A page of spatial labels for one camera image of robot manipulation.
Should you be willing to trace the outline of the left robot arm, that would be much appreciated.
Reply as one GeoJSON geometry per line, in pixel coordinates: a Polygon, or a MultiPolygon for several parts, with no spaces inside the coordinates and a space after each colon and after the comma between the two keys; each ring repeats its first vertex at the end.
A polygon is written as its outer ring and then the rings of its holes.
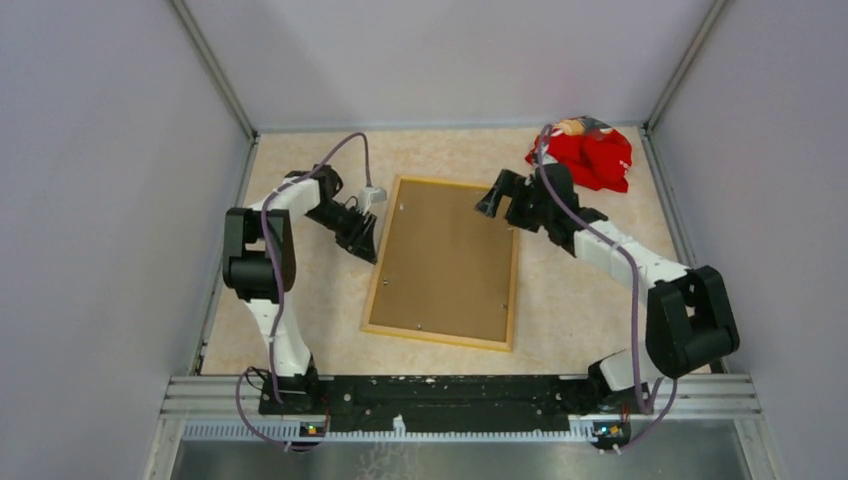
{"type": "Polygon", "coordinates": [[[266,394],[270,401],[302,414],[317,407],[321,388],[294,308],[293,226],[311,220],[330,231],[347,253],[370,264],[378,259],[372,209],[387,193],[366,185],[347,205],[335,198],[343,186],[339,173],[328,165],[295,171],[263,200],[233,207],[224,218],[222,278],[248,307],[265,341],[266,394]]]}

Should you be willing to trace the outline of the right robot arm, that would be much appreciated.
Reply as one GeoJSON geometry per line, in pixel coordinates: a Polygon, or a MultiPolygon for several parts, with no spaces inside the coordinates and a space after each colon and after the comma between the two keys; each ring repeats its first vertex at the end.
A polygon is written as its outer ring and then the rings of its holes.
{"type": "Polygon", "coordinates": [[[678,379],[736,352],[740,336],[721,273],[662,257],[583,206],[568,168],[548,163],[523,176],[502,170],[476,211],[518,229],[545,230],[548,239],[631,291],[628,348],[593,363],[586,397],[612,412],[636,387],[678,379]]]}

